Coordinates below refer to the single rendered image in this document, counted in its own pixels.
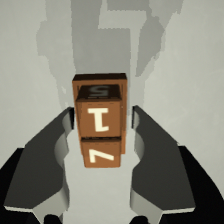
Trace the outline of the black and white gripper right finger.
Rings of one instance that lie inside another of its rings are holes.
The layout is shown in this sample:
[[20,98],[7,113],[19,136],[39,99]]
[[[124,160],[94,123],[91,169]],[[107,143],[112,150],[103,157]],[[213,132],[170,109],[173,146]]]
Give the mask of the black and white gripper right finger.
[[[139,125],[138,125],[139,124]],[[224,224],[224,199],[203,167],[138,105],[130,208],[148,224]]]

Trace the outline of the orange wooden tray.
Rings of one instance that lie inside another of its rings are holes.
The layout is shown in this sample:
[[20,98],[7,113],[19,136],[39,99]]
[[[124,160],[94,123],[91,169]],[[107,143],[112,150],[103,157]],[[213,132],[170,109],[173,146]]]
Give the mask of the orange wooden tray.
[[[127,118],[127,76],[126,73],[98,73],[98,74],[75,74],[72,80],[73,97],[75,105],[75,114],[77,121],[77,129],[79,136],[77,112],[75,100],[82,85],[105,85],[105,84],[118,84],[122,96],[122,151],[125,154],[126,147],[126,118]],[[81,137],[79,136],[79,143]]]

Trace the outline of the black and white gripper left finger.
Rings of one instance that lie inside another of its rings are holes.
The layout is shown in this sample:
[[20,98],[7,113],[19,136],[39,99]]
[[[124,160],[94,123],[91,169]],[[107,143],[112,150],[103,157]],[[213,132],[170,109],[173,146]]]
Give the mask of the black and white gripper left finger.
[[70,205],[64,158],[74,118],[74,107],[68,107],[2,166],[0,224],[43,224],[48,214],[63,224]]

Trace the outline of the brown number cube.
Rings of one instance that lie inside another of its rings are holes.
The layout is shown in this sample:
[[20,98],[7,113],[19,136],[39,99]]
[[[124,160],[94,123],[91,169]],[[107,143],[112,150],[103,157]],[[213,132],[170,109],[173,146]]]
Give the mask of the brown number cube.
[[122,99],[118,84],[82,85],[76,110],[81,137],[121,135]]
[[81,137],[85,168],[117,168],[121,166],[121,135],[113,137]]

